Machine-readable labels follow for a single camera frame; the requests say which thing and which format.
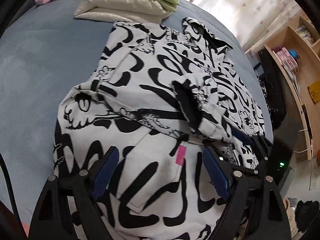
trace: blue bed sheet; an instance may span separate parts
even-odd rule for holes
[[[112,23],[73,18],[81,0],[34,6],[0,39],[0,151],[8,166],[22,220],[30,223],[36,201],[53,172],[53,134],[59,103],[95,70]],[[212,15],[185,0],[163,25],[182,31],[193,17],[234,47],[229,57],[262,109],[267,138],[273,140],[263,93],[238,41]],[[0,200],[10,206],[3,176]]]

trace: cream folded quilt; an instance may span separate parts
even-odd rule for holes
[[[75,12],[82,19],[157,24],[169,15],[157,0],[83,0]]]

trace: pink tag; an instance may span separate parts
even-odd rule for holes
[[[176,163],[180,166],[183,166],[183,162],[184,162],[184,156],[186,155],[186,150],[187,148],[179,145],[178,147],[178,152],[177,152],[177,158],[176,158]]]

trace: silver screw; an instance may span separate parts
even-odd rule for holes
[[[234,171],[233,175],[235,175],[237,178],[240,178],[242,176],[242,172],[241,171]]]
[[[49,176],[48,181],[54,181],[55,179],[56,179],[56,176],[55,175],[51,175],[51,176]]]
[[[266,180],[267,180],[268,182],[273,182],[273,177],[271,177],[271,176],[266,176]]]
[[[85,176],[85,175],[87,175],[88,174],[88,171],[87,170],[81,170],[80,172],[79,172],[79,175],[81,176],[81,177],[83,177],[83,176]]]

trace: white curtain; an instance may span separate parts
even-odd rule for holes
[[[244,51],[263,41],[301,8],[294,0],[194,0],[236,36]]]

